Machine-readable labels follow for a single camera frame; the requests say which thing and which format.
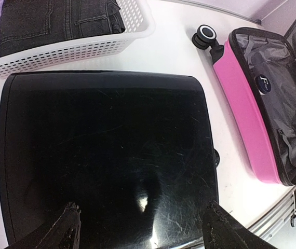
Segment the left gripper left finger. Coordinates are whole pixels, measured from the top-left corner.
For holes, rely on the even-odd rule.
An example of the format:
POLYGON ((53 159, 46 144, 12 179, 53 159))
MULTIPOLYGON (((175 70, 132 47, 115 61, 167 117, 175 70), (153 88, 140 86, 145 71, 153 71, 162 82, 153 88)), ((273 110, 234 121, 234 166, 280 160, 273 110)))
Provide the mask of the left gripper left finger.
POLYGON ((79 248, 81 210, 74 202, 69 202, 60 210, 8 248, 79 248))

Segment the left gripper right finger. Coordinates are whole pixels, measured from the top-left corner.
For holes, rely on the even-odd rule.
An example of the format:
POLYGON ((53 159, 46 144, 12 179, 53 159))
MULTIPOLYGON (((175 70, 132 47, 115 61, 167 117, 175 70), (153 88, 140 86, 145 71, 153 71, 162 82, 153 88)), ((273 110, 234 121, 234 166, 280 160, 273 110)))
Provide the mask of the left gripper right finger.
POLYGON ((202 234, 205 248, 274 248, 246 229, 215 201, 211 201, 203 212, 202 234))

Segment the pink and black case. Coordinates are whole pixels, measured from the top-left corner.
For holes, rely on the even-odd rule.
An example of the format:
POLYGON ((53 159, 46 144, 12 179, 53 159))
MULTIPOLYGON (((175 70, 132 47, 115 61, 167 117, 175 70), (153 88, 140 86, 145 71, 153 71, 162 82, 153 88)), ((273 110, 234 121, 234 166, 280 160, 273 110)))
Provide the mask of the pink and black case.
POLYGON ((0 202, 13 244, 66 203, 81 248, 203 243, 218 200, 206 98, 191 76, 121 71, 12 74, 0 102, 0 202))

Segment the pink hard-shell suitcase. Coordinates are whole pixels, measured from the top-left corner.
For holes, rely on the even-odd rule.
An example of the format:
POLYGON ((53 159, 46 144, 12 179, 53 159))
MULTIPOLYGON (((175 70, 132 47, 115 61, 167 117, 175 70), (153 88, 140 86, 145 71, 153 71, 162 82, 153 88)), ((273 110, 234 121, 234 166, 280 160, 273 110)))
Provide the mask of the pink hard-shell suitcase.
POLYGON ((296 19, 284 35, 240 27, 224 44, 202 24, 192 43, 210 52, 256 178, 296 185, 296 19), (265 95, 255 82, 260 74, 272 85, 265 95))

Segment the black jeans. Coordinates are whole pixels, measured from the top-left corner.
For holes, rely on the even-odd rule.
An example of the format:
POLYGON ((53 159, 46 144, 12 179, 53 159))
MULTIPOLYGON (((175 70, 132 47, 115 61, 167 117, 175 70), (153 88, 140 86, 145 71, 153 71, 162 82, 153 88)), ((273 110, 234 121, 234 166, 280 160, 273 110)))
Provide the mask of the black jeans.
POLYGON ((125 30, 117 1, 4 1, 0 17, 0 57, 125 30))

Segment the white plastic mesh basket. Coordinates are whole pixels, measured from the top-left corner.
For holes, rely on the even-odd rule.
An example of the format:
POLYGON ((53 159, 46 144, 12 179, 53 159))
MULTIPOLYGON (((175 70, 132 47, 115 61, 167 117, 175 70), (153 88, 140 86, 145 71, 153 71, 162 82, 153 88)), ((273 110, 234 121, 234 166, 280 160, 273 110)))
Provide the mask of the white plastic mesh basket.
POLYGON ((125 32, 63 41, 1 57, 0 79, 12 73, 119 54, 136 39, 154 32, 155 22, 147 1, 118 1, 118 4, 125 32))

